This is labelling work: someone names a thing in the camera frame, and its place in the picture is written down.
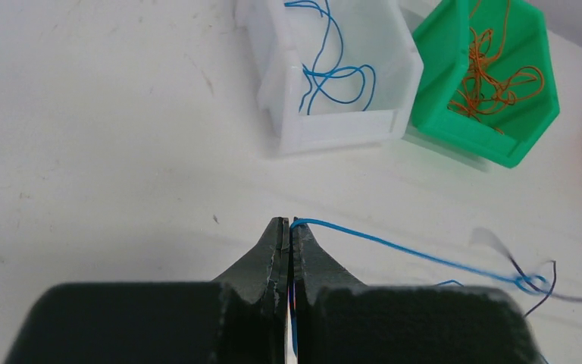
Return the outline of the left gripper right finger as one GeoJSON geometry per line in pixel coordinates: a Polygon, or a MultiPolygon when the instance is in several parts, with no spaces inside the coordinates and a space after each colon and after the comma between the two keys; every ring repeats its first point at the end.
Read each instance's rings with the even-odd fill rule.
{"type": "Polygon", "coordinates": [[[454,280],[367,285],[290,225],[290,317],[300,363],[542,363],[527,316],[503,290],[454,280]]]}

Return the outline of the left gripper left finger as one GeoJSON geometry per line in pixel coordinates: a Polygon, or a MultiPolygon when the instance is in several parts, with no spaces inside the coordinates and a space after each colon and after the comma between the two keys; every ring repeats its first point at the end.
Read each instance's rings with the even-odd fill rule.
{"type": "Polygon", "coordinates": [[[65,283],[32,306],[8,363],[283,363],[289,221],[210,281],[65,283]]]}

